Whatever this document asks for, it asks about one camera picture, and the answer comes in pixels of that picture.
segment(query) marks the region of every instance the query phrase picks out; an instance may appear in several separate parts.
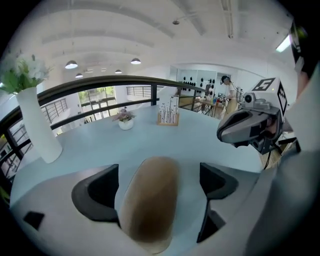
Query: potted plant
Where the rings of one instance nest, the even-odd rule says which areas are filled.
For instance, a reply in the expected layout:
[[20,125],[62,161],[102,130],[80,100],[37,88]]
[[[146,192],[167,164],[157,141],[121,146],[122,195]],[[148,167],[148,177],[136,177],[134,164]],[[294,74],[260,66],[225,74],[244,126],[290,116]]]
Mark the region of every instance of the potted plant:
[[16,95],[26,132],[46,163],[55,161],[62,152],[37,97],[37,85],[49,77],[49,72],[44,61],[34,55],[9,54],[0,66],[0,90]]
[[119,126],[122,130],[130,130],[134,126],[135,115],[127,111],[127,107],[124,107],[120,110],[120,113],[117,114],[112,121],[119,120]]

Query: fluorescent light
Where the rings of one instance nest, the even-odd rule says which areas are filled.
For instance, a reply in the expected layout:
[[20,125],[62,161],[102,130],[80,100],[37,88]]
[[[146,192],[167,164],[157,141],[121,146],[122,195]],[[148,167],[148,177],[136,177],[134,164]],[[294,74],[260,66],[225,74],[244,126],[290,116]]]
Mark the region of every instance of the fluorescent light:
[[70,60],[66,63],[65,68],[67,70],[72,70],[78,67],[78,64],[74,60]]
[[280,45],[276,48],[276,51],[282,53],[290,44],[290,37],[289,35],[287,35],[287,37],[282,41],[282,43],[280,43]]
[[83,78],[83,77],[84,77],[84,75],[81,74],[81,73],[78,73],[78,74],[76,74],[76,76],[75,76],[75,78]]
[[141,61],[138,58],[134,58],[133,60],[131,60],[131,64],[134,64],[134,65],[141,64]]

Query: white vase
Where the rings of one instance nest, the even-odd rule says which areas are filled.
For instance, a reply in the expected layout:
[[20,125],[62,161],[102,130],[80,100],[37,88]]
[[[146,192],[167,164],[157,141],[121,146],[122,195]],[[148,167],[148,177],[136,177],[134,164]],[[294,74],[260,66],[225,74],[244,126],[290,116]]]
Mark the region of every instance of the white vase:
[[24,89],[17,94],[16,99],[33,147],[46,163],[52,163],[60,156],[62,147],[39,106],[37,88]]
[[130,130],[134,126],[134,120],[130,119],[129,121],[126,121],[126,122],[119,121],[119,126],[124,131]]

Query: white table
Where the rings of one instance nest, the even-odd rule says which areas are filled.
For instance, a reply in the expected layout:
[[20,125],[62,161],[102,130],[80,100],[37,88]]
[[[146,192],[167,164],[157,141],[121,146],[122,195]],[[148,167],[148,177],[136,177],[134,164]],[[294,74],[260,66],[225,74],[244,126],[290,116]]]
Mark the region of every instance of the white table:
[[42,181],[85,169],[119,164],[118,211],[126,189],[139,165],[152,156],[174,158],[180,181],[173,239],[164,255],[177,255],[193,247],[205,215],[206,196],[199,183],[201,162],[260,172],[259,153],[251,146],[235,148],[217,139],[219,120],[179,109],[178,126],[156,125],[158,106],[139,108],[134,127],[123,131],[112,118],[91,122],[59,135],[63,151],[46,164],[32,149],[21,161],[12,186],[12,207],[28,190]]

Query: wooden tray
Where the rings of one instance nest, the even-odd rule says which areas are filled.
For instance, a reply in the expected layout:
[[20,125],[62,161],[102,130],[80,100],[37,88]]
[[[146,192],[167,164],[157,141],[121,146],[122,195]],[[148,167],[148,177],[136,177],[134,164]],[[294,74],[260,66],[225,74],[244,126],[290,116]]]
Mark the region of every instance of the wooden tray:
[[176,117],[177,117],[177,122],[176,123],[164,123],[164,122],[160,122],[160,113],[158,113],[158,116],[157,116],[157,119],[156,119],[156,124],[158,126],[178,126],[180,114],[179,113],[176,114]]

